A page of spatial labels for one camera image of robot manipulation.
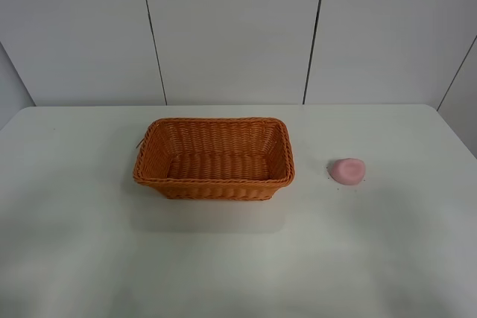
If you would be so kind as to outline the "pink peach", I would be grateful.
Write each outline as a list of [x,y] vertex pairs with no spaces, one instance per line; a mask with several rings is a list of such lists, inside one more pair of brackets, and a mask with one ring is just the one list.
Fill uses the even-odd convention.
[[360,159],[338,159],[332,164],[329,173],[342,185],[358,185],[365,177],[366,166]]

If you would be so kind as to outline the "orange woven plastic basket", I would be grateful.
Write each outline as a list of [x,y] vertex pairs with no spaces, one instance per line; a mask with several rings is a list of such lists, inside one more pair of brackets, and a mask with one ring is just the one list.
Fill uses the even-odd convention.
[[161,118],[133,168],[136,183],[171,200],[269,200],[294,179],[286,125],[277,118]]

